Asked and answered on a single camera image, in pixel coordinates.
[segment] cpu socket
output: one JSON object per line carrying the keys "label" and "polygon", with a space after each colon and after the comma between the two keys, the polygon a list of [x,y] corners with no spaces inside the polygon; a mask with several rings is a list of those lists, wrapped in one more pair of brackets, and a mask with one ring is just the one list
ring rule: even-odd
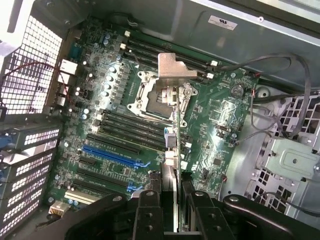
{"label": "cpu socket", "polygon": [[[169,123],[173,121],[173,107],[168,106],[165,92],[156,92],[156,79],[158,74],[152,71],[138,72],[141,83],[134,103],[128,104],[127,108],[136,116],[146,120]],[[184,83],[179,87],[180,126],[185,128],[187,122],[184,120],[190,97],[197,95],[198,91]]]}

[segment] label sticker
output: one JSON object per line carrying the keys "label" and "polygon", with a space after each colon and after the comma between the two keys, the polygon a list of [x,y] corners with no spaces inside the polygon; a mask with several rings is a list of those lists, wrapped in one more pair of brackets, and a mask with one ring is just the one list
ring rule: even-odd
{"label": "label sticker", "polygon": [[232,31],[238,25],[235,22],[228,21],[228,20],[225,20],[225,19],[217,17],[217,16],[213,16],[213,15],[210,16],[208,23],[214,24],[214,25],[217,25],[219,27],[222,27],[222,28],[225,28],[225,29],[229,29],[229,30],[232,30]]}

